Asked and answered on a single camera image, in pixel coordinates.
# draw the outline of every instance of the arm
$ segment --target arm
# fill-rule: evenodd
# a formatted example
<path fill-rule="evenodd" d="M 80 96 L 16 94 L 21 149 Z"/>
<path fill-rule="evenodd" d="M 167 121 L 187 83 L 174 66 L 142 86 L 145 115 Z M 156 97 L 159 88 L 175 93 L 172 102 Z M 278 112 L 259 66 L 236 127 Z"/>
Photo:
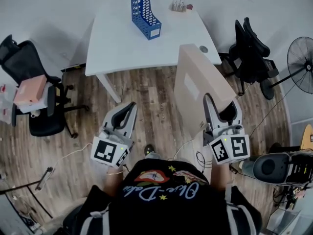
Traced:
<path fill-rule="evenodd" d="M 121 183 L 123 182 L 123 167 L 121 166 L 119 169 L 115 169 L 113 167 L 109 167 L 107 171 L 107 175 L 105 178 L 105 183 L 103 187 L 103 191 L 111 196 L 116 196 L 117 190 Z"/>
<path fill-rule="evenodd" d="M 211 172 L 211 186 L 218 191 L 226 189 L 227 183 L 231 181 L 229 164 L 216 164 L 213 159 Z"/>

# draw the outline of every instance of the white wall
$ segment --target white wall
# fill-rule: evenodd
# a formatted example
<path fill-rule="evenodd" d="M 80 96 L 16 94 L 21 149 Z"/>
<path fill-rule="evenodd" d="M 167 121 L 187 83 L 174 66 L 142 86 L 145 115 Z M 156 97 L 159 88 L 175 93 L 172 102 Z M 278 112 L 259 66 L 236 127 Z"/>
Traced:
<path fill-rule="evenodd" d="M 103 1 L 0 0 L 0 39 L 8 34 L 17 42 L 32 38 L 64 67 L 83 63 L 93 18 Z M 228 51 L 235 42 L 235 20 L 250 17 L 279 70 L 286 67 L 287 50 L 296 37 L 313 37 L 313 0 L 187 1 L 197 8 L 218 51 Z"/>

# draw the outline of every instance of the person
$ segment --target person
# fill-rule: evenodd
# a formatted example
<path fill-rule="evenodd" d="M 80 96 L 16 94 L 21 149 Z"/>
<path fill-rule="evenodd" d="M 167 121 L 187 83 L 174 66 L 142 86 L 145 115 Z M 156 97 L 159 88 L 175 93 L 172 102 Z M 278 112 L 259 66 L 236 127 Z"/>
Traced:
<path fill-rule="evenodd" d="M 73 235 L 236 234 L 256 235 L 260 213 L 236 186 L 228 164 L 212 164 L 211 182 L 192 164 L 166 161 L 146 146 L 123 179 L 123 168 L 108 170 L 105 186 L 93 186 L 85 203 L 64 220 Z"/>

